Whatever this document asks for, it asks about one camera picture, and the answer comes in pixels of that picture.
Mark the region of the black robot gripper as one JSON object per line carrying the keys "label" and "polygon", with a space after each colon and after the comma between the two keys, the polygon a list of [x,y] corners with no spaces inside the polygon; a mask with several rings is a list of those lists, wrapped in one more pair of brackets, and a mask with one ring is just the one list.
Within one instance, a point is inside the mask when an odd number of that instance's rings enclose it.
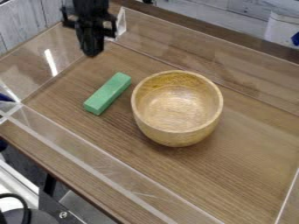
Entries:
{"label": "black robot gripper", "polygon": [[114,38],[118,32],[118,18],[109,12],[110,0],[66,1],[71,1],[71,4],[64,3],[60,7],[63,25],[76,31],[84,54],[98,56],[105,50],[105,37]]}

